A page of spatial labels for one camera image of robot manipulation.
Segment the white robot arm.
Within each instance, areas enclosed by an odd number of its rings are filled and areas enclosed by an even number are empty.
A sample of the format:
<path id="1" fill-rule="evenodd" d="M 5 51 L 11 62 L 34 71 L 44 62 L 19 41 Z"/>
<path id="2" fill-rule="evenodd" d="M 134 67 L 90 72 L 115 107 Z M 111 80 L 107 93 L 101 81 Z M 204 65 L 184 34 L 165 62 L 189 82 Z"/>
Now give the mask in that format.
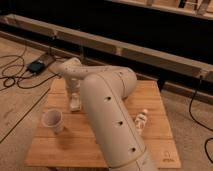
<path id="1" fill-rule="evenodd" d="M 66 82 L 80 80 L 83 110 L 109 171 L 158 171 L 123 100 L 137 85 L 133 70 L 121 66 L 83 66 L 76 58 L 58 71 Z"/>

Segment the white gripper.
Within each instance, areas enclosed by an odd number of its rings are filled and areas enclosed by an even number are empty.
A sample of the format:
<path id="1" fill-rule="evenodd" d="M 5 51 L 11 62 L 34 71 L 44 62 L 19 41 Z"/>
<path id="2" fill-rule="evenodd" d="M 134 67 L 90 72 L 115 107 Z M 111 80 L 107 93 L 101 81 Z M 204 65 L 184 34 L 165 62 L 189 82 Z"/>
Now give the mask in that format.
<path id="1" fill-rule="evenodd" d="M 77 103 L 80 100 L 79 95 L 80 81 L 78 79 L 69 78 L 66 80 L 66 90 L 69 102 Z"/>

